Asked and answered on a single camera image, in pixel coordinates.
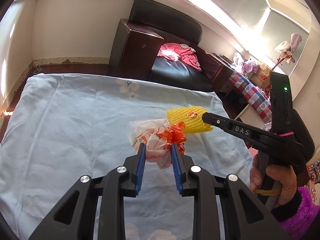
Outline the person's right hand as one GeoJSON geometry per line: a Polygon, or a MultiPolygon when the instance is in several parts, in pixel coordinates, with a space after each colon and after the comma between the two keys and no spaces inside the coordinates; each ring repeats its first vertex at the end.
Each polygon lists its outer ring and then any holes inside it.
{"type": "MultiPolygon", "coordinates": [[[[252,168],[249,173],[250,186],[252,191],[255,191],[263,182],[263,176],[258,169],[259,157],[256,154],[253,158],[252,168]]],[[[266,175],[275,181],[281,183],[281,192],[277,201],[274,204],[274,208],[287,204],[295,195],[297,191],[296,174],[292,166],[278,166],[269,165],[266,168],[266,175]]]]}

